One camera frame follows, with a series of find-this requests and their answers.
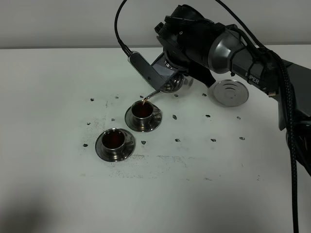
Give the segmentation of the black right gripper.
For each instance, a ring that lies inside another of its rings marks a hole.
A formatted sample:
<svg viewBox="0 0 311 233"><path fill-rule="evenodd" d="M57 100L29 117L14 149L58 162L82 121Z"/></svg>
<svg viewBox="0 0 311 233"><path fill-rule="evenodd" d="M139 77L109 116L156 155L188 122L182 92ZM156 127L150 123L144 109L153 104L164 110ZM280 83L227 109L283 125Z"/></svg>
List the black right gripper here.
<svg viewBox="0 0 311 233"><path fill-rule="evenodd" d="M208 68L192 65L180 36L157 36L157 40L163 47L163 53L155 60L155 70L159 75L167 78L181 73L202 82L207 88L216 82Z"/></svg>

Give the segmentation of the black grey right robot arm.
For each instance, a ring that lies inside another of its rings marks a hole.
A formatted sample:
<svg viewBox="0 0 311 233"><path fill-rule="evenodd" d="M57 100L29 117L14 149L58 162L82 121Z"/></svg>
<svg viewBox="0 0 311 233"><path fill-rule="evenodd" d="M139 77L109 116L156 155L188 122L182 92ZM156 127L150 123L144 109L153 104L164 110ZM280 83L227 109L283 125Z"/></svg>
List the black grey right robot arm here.
<svg viewBox="0 0 311 233"><path fill-rule="evenodd" d="M261 44L244 24L214 23L188 5L179 5L155 27L165 68L175 68L207 86L212 73L230 72L278 102L279 128L292 125L287 143L296 160L311 169L311 71L281 59Z"/></svg>

